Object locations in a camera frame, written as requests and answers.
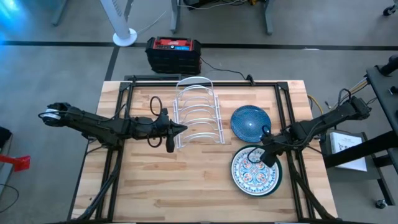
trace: butcher block tabletop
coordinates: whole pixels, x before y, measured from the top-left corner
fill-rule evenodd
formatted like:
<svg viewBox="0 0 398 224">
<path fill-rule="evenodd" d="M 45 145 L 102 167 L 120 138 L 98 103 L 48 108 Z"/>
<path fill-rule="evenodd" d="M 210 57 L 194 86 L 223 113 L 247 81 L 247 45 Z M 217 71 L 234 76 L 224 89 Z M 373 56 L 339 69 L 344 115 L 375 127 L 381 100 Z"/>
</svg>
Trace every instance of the butcher block tabletop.
<svg viewBox="0 0 398 224">
<path fill-rule="evenodd" d="M 296 121 L 312 119 L 304 82 L 284 82 L 289 84 Z M 98 103 L 98 115 L 109 118 L 114 115 L 119 85 L 120 82 L 104 82 Z M 269 115 L 272 133 L 279 133 L 281 125 L 274 87 L 215 86 L 214 89 L 220 100 L 225 144 L 191 142 L 180 151 L 168 153 L 164 146 L 165 141 L 160 147 L 152 148 L 147 141 L 127 140 L 114 208 L 114 222 L 297 221 L 285 154 L 279 157 L 283 172 L 282 182 L 271 195 L 247 195 L 235 185 L 231 177 L 234 154 L 249 144 L 233 134 L 231 115 L 240 106 L 258 106 Z M 290 124 L 283 91 L 281 95 L 286 121 Z M 168 109 L 169 116 L 173 119 L 175 87 L 134 87 L 130 115 L 155 119 L 149 108 L 149 100 L 153 96 L 162 100 L 163 107 Z M 312 141 L 310 145 L 320 150 L 318 142 Z M 88 150 L 98 146 L 99 143 L 94 142 L 88 146 Z M 98 193 L 106 150 L 100 149 L 85 157 L 71 218 L 81 215 Z M 311 191 L 327 211 L 336 216 L 322 155 L 313 150 L 304 150 L 303 157 Z M 110 190 L 105 197 L 103 215 L 108 211 L 109 196 Z M 308 217 L 301 190 L 300 199 L 304 217 Z"/>
</svg>

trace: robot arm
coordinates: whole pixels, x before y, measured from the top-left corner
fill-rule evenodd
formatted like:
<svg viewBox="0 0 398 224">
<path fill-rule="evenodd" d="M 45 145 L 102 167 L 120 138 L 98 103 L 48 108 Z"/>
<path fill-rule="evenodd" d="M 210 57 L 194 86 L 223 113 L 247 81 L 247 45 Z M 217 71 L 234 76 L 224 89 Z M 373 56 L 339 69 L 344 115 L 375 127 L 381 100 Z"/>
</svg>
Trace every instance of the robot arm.
<svg viewBox="0 0 398 224">
<path fill-rule="evenodd" d="M 295 122 L 276 136 L 265 134 L 262 139 L 263 146 L 260 147 L 264 149 L 264 154 L 260 160 L 268 167 L 272 167 L 277 155 L 280 156 L 289 150 L 301 151 L 315 135 L 346 120 L 366 119 L 370 111 L 371 108 L 362 99 L 353 96 L 335 110 L 310 121 Z"/>
<path fill-rule="evenodd" d="M 162 138 L 167 138 L 167 152 L 173 152 L 173 138 L 187 127 L 174 123 L 167 113 L 167 109 L 162 108 L 155 121 L 147 117 L 109 119 L 82 111 L 68 103 L 54 103 L 48 105 L 46 112 L 39 114 L 39 117 L 46 125 L 73 128 L 80 131 L 85 138 L 94 137 L 108 148 L 119 147 L 120 140 L 130 138 L 146 139 L 150 146 L 158 147 L 162 143 Z M 159 138 L 159 143 L 153 146 L 149 141 L 152 138 Z"/>
</svg>

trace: plate rim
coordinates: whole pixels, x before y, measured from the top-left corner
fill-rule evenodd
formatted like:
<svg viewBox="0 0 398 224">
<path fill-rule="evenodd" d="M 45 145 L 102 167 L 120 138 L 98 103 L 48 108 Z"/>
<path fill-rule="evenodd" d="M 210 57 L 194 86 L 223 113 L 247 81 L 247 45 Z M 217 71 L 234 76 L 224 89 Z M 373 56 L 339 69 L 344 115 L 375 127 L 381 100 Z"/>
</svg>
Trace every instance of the plate rim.
<svg viewBox="0 0 398 224">
<path fill-rule="evenodd" d="M 266 116 L 269 118 L 269 122 L 270 122 L 270 124 L 271 124 L 271 126 L 272 126 L 271 118 L 269 117 L 269 115 L 267 114 L 267 112 L 266 112 L 265 110 L 261 109 L 260 107 L 255 106 L 255 105 L 243 105 L 243 106 L 240 106 L 239 108 L 237 108 L 237 109 L 234 111 L 234 113 L 232 113 L 231 119 L 229 120 L 229 125 L 231 126 L 232 132 L 233 132 L 233 133 L 235 134 L 235 136 L 238 137 L 240 140 L 242 140 L 242 141 L 244 141 L 244 142 L 248 142 L 248 143 L 259 143 L 259 142 L 261 142 L 261 139 L 258 140 L 258 141 L 246 141 L 246 140 L 241 139 L 241 138 L 236 134 L 236 132 L 235 132 L 233 126 L 232 126 L 232 117 L 234 116 L 235 112 L 237 112 L 237 110 L 239 110 L 239 109 L 241 109 L 241 108 L 244 108 L 244 107 L 246 107 L 246 106 L 253 106 L 253 107 L 255 107 L 255 108 L 260 109 L 262 112 L 264 112 L 264 113 L 266 114 Z"/>
<path fill-rule="evenodd" d="M 253 195 L 253 194 L 247 193 L 246 191 L 244 191 L 244 190 L 236 183 L 236 181 L 235 181 L 235 179 L 234 179 L 234 176 L 233 176 L 233 161 L 234 161 L 234 159 L 235 159 L 235 156 L 236 156 L 240 151 L 242 151 L 243 149 L 247 149 L 247 148 L 249 148 L 249 147 L 258 147 L 258 146 L 260 146 L 260 145 L 252 144 L 252 145 L 243 146 L 241 149 L 239 149 L 237 152 L 235 152 L 234 156 L 232 157 L 232 161 L 231 161 L 231 178 L 232 178 L 234 184 L 238 187 L 238 189 L 241 190 L 242 192 L 244 192 L 245 194 L 248 194 L 248 195 L 253 196 L 253 197 L 264 197 L 264 196 L 268 196 L 268 195 L 274 193 L 274 192 L 279 188 L 280 183 L 282 182 L 282 178 L 283 178 L 282 165 L 280 164 L 280 160 L 279 160 L 278 157 L 276 158 L 276 164 L 277 164 L 278 171 L 279 171 L 279 177 L 278 177 L 278 180 L 277 180 L 277 183 L 276 183 L 275 187 L 274 187 L 270 192 L 268 192 L 268 193 L 265 193 L 265 194 L 262 194 L 262 195 Z"/>
</svg>

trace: decorative plate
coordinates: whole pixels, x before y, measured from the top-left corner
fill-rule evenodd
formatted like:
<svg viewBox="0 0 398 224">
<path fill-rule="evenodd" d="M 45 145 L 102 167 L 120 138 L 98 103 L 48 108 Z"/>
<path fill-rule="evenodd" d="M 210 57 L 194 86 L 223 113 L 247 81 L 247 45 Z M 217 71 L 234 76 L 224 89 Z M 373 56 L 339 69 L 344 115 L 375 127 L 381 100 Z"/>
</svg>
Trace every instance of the decorative plate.
<svg viewBox="0 0 398 224">
<path fill-rule="evenodd" d="M 231 117 L 231 129 L 243 141 L 257 143 L 264 131 L 271 130 L 271 120 L 261 108 L 253 105 L 241 106 Z"/>
<path fill-rule="evenodd" d="M 271 168 L 263 162 L 250 162 L 248 154 L 256 147 L 258 146 L 245 146 L 235 154 L 231 164 L 232 178 L 243 192 L 252 196 L 266 196 L 279 187 L 282 167 L 279 160 Z M 256 149 L 250 154 L 250 160 L 259 161 L 263 152 L 263 149 Z"/>
</svg>

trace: wire dish rack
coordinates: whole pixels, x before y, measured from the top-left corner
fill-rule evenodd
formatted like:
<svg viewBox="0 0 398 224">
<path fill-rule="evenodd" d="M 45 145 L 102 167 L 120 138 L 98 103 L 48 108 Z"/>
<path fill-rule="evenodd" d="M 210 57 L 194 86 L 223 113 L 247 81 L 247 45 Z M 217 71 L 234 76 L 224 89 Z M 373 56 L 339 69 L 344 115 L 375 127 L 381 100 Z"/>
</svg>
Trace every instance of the wire dish rack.
<svg viewBox="0 0 398 224">
<path fill-rule="evenodd" d="M 174 122 L 188 126 L 175 137 L 177 149 L 190 143 L 225 144 L 220 104 L 210 79 L 190 77 L 179 81 L 173 109 Z"/>
</svg>

